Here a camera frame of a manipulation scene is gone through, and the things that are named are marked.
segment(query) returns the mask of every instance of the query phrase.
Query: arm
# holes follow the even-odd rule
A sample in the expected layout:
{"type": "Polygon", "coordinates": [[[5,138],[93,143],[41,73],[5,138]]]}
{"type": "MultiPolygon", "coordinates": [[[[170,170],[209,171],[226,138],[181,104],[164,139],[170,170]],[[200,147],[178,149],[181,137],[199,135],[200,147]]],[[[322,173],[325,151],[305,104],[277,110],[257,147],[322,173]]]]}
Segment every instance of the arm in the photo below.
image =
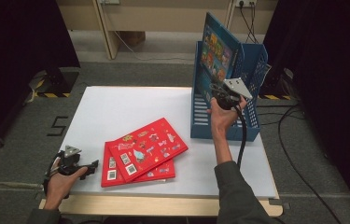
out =
{"type": "MultiPolygon", "coordinates": [[[[237,113],[221,109],[215,98],[211,105],[208,112],[211,114],[211,131],[217,158],[215,173],[220,204],[217,223],[270,223],[268,214],[232,160],[226,134],[236,121],[237,113]]],[[[246,101],[241,97],[240,108],[243,109],[245,105],[246,101]]]]}
{"type": "Polygon", "coordinates": [[[59,173],[50,178],[46,203],[43,209],[34,209],[29,216],[28,224],[57,224],[61,218],[59,205],[62,199],[69,193],[70,188],[77,179],[87,172],[87,167],[82,167],[72,175],[61,175],[59,173]]]}

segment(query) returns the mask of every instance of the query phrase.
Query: black curtain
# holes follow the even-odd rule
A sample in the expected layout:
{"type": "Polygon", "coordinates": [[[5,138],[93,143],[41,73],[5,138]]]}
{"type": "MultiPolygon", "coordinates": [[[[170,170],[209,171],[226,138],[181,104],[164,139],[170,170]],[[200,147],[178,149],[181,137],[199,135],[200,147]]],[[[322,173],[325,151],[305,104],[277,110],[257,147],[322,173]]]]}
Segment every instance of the black curtain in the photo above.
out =
{"type": "Polygon", "coordinates": [[[0,129],[31,79],[60,67],[79,62],[56,1],[0,1],[0,129]]]}
{"type": "Polygon", "coordinates": [[[293,71],[301,103],[350,188],[350,1],[291,2],[279,0],[264,44],[274,71],[293,71]],[[277,33],[280,20],[291,28],[277,33]]]}

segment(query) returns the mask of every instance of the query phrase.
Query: gray carpet floor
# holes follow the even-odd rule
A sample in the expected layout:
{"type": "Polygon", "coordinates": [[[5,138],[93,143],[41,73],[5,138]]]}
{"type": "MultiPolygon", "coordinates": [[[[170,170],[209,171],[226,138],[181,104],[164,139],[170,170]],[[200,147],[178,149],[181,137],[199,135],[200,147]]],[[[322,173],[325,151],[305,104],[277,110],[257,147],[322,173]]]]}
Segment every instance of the gray carpet floor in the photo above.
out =
{"type": "MultiPolygon", "coordinates": [[[[25,223],[31,210],[38,207],[43,197],[39,184],[67,131],[66,128],[60,134],[61,129],[51,126],[61,116],[63,119],[58,119],[56,125],[69,127],[87,86],[191,87],[193,65],[82,63],[81,69],[69,70],[79,71],[70,96],[34,98],[14,118],[4,136],[5,144],[0,148],[0,224],[25,223]]],[[[278,132],[278,121],[289,106],[296,103],[296,100],[262,99],[257,102],[262,142],[285,208],[280,219],[297,224],[337,223],[310,185],[342,223],[350,223],[350,192],[336,167],[325,157],[312,122],[301,106],[295,107],[291,117],[283,120],[278,132]]],[[[91,216],[66,217],[74,223],[103,220],[103,217],[91,216]]]]}

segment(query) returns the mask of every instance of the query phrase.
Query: book cover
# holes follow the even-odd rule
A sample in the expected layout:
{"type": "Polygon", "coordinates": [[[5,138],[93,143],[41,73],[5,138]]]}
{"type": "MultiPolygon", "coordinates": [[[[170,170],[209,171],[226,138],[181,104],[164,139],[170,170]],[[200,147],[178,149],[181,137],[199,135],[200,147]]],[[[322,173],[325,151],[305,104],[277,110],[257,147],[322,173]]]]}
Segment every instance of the book cover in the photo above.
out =
{"type": "Polygon", "coordinates": [[[187,149],[169,122],[161,118],[112,141],[110,152],[128,183],[187,149]]]}
{"type": "Polygon", "coordinates": [[[203,28],[200,67],[196,87],[210,105],[212,84],[222,86],[224,79],[234,77],[235,66],[241,64],[244,51],[241,42],[210,12],[203,28]]]}
{"type": "MultiPolygon", "coordinates": [[[[110,152],[110,147],[113,147],[112,142],[105,142],[105,154],[103,160],[102,169],[102,182],[101,187],[111,187],[116,185],[127,184],[123,178],[117,162],[115,161],[113,155],[110,152]]],[[[130,183],[138,183],[153,180],[166,180],[175,177],[175,163],[173,159],[164,162],[163,164],[149,170],[143,175],[138,176],[130,183]]]]}

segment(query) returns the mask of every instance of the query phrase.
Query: yellow black hazard tape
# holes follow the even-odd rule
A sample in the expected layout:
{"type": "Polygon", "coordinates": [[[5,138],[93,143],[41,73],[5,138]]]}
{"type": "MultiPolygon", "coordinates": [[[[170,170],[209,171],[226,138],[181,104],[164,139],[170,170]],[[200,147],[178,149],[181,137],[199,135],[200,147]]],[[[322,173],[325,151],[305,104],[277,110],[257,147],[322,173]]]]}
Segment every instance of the yellow black hazard tape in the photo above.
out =
{"type": "Polygon", "coordinates": [[[259,95],[259,99],[266,100],[290,100],[290,96],[287,95],[259,95]]]}
{"type": "Polygon", "coordinates": [[[61,92],[66,90],[55,90],[55,92],[47,91],[49,84],[45,83],[45,79],[42,78],[35,87],[35,97],[47,97],[47,98],[59,98],[59,97],[69,97],[70,92],[61,92]]]}
{"type": "Polygon", "coordinates": [[[58,98],[58,97],[69,97],[70,93],[35,92],[35,96],[58,98]]]}

